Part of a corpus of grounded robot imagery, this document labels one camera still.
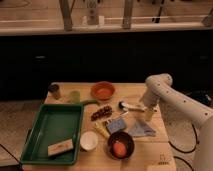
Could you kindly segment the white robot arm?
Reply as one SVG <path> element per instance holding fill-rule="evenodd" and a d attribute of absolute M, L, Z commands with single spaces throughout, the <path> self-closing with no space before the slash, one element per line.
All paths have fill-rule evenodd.
<path fill-rule="evenodd" d="M 213 171 L 213 109 L 173 89 L 172 77 L 167 73 L 148 76 L 145 84 L 146 91 L 140 99 L 142 108 L 154 108 L 163 99 L 179 110 L 200 130 L 194 171 Z"/>

